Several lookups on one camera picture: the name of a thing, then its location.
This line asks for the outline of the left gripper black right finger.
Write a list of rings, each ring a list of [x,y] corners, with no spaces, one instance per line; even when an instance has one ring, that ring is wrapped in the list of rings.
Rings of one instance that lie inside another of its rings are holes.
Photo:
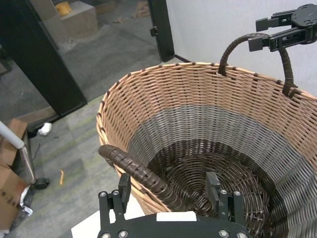
[[[229,192],[222,188],[214,172],[206,172],[205,190],[217,218],[238,224],[245,223],[244,200],[241,192],[236,190]]]

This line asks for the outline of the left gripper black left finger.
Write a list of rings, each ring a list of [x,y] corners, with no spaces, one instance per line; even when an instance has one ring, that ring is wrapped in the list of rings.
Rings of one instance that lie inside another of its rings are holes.
[[[125,221],[124,214],[127,210],[131,193],[131,177],[127,173],[123,173],[118,183],[118,189],[111,193],[102,191],[98,194],[100,206],[101,224],[110,224],[110,210],[114,211],[115,221]]]

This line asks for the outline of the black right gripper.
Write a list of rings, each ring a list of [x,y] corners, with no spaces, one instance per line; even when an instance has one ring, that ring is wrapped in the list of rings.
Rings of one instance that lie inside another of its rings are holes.
[[[271,18],[256,21],[256,31],[274,27],[291,26],[289,30],[273,35],[254,36],[248,40],[249,51],[259,51],[268,47],[271,52],[295,45],[306,45],[317,41],[317,6],[306,4],[296,10],[274,13]]]

